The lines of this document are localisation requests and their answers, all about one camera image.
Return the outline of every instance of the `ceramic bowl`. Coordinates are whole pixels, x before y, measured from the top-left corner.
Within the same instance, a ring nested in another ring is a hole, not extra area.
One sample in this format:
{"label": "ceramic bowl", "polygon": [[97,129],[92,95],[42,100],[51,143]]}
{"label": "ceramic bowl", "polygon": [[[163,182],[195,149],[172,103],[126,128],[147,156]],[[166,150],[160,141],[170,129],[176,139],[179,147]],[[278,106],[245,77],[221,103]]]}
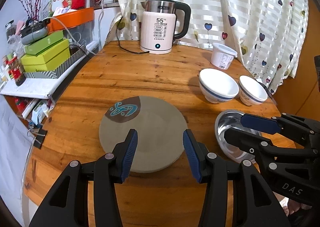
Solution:
{"label": "ceramic bowl", "polygon": [[257,136],[261,136],[261,132],[243,127],[241,125],[240,118],[243,114],[243,112],[237,110],[223,111],[216,118],[214,131],[220,148],[228,158],[232,159],[237,163],[240,163],[242,160],[245,159],[250,160],[252,163],[255,163],[254,155],[244,152],[240,150],[238,147],[228,144],[224,138],[225,131],[231,127],[255,134]]}
{"label": "ceramic bowl", "polygon": [[268,99],[268,94],[264,88],[249,76],[240,76],[239,88],[240,100],[247,106],[260,105]]}
{"label": "ceramic bowl", "polygon": [[205,98],[213,104],[230,101],[239,92],[238,84],[231,76],[212,68],[201,70],[199,86]]}

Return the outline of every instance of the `white shelf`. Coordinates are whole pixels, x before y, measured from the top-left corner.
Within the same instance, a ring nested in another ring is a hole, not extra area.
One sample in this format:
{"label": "white shelf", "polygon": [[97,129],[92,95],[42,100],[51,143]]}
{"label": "white shelf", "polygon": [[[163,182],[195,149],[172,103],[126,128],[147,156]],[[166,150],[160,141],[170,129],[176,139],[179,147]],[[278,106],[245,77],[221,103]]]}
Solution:
{"label": "white shelf", "polygon": [[[92,41],[86,47],[93,51],[99,44],[99,41]],[[63,80],[70,74],[70,72],[84,59],[85,56],[77,60],[70,66],[58,79],[41,79],[41,78],[27,78],[25,82],[16,86],[15,81],[7,82],[4,88],[0,91],[2,95],[10,95],[25,98],[49,99]]]}

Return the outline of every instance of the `beige plate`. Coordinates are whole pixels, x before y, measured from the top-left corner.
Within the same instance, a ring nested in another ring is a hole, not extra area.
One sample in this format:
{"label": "beige plate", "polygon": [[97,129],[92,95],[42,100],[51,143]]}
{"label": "beige plate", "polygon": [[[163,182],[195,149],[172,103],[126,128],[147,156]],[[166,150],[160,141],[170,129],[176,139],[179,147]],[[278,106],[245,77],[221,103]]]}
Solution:
{"label": "beige plate", "polygon": [[131,171],[150,173],[170,166],[182,154],[183,132],[188,128],[181,112],[164,100],[139,96],[111,107],[100,123],[103,150],[112,152],[130,129],[138,132],[138,146]]}

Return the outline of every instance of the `electric kettle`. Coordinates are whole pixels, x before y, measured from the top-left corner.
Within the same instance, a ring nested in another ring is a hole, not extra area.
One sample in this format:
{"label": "electric kettle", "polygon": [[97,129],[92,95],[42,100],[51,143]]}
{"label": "electric kettle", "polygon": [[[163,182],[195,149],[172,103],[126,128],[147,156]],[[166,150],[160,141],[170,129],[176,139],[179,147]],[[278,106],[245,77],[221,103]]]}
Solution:
{"label": "electric kettle", "polygon": [[[189,5],[170,0],[146,0],[141,5],[145,11],[142,16],[140,49],[152,54],[171,52],[173,42],[188,32],[191,15]],[[184,12],[184,23],[182,31],[174,34],[177,9]]]}

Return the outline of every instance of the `white cloth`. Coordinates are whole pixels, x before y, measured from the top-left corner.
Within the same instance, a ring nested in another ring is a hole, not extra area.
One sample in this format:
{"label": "white cloth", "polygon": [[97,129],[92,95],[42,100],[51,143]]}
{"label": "white cloth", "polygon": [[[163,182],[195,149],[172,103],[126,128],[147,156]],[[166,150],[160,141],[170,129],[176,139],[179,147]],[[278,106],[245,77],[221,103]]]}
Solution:
{"label": "white cloth", "polygon": [[0,95],[0,195],[21,226],[23,177],[32,137]]}
{"label": "white cloth", "polygon": [[[121,40],[139,40],[145,0],[119,0]],[[226,44],[273,93],[295,76],[308,24],[308,0],[174,0],[191,7],[188,33],[175,43],[212,48]],[[177,31],[181,30],[180,15]]]}

